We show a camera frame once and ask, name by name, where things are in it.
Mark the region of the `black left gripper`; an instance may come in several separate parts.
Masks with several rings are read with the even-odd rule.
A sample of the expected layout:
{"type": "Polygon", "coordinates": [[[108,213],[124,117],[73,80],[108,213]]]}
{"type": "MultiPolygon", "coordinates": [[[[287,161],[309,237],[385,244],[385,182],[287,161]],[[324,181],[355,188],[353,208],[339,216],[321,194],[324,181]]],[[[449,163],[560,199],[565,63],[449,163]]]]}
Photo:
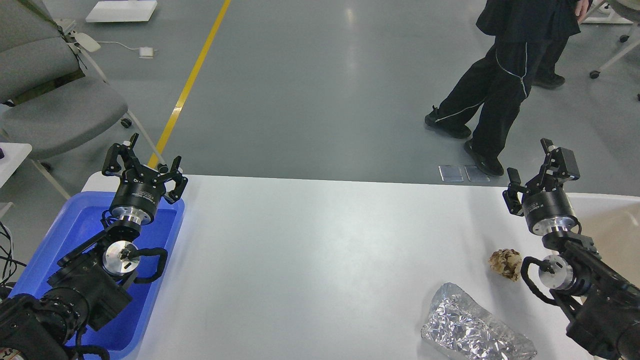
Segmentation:
{"type": "Polygon", "coordinates": [[[188,178],[181,172],[182,156],[176,156],[167,173],[161,175],[161,183],[153,180],[160,174],[155,170],[144,170],[134,153],[134,146],[139,137],[134,133],[128,145],[114,143],[106,152],[102,166],[102,174],[107,177],[120,177],[118,189],[110,204],[110,215],[117,219],[129,219],[139,225],[147,225],[154,221],[162,196],[169,204],[182,198],[188,178]],[[164,184],[173,182],[172,190],[166,191],[164,184]]]}

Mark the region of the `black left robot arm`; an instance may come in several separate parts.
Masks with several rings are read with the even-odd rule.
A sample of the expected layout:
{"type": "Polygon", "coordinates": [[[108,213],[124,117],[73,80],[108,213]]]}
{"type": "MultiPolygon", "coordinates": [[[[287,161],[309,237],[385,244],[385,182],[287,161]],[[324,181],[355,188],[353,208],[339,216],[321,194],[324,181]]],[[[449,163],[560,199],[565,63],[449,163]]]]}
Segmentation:
{"type": "Polygon", "coordinates": [[[102,174],[119,183],[102,213],[102,230],[57,260],[41,297],[23,292],[2,301],[3,360],[82,360],[87,354],[109,360],[105,347],[82,343],[87,328],[99,331],[116,319],[133,301],[131,285],[152,284],[163,275],[169,251],[139,247],[135,240],[155,221],[162,202],[181,200],[188,178],[179,155],[164,173],[141,164],[137,139],[133,134],[106,153],[102,174]]]}

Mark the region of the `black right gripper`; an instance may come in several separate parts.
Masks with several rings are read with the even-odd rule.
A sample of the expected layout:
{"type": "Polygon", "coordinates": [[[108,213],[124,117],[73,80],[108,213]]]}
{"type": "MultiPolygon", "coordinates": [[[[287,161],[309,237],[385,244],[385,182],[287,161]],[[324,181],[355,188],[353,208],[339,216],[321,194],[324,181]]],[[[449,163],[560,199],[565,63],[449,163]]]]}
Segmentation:
{"type": "Polygon", "coordinates": [[[519,171],[507,167],[509,184],[502,196],[511,215],[525,217],[529,232],[544,237],[578,226],[574,208],[562,187],[580,179],[581,173],[573,150],[556,146],[547,138],[540,142],[545,158],[538,174],[523,186],[519,171]]]}

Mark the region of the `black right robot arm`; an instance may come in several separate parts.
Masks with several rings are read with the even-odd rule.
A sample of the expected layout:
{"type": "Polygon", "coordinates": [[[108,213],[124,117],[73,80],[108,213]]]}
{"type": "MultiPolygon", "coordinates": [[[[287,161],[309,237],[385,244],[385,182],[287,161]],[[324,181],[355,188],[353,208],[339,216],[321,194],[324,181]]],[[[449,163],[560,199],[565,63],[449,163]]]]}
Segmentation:
{"type": "Polygon", "coordinates": [[[567,317],[567,337],[590,355],[606,360],[640,357],[639,289],[602,260],[563,189],[580,178],[572,150],[541,139],[545,157],[538,174],[522,184],[509,167],[502,193],[510,214],[523,217],[528,231],[541,237],[552,254],[526,256],[521,276],[544,303],[567,317]]]}

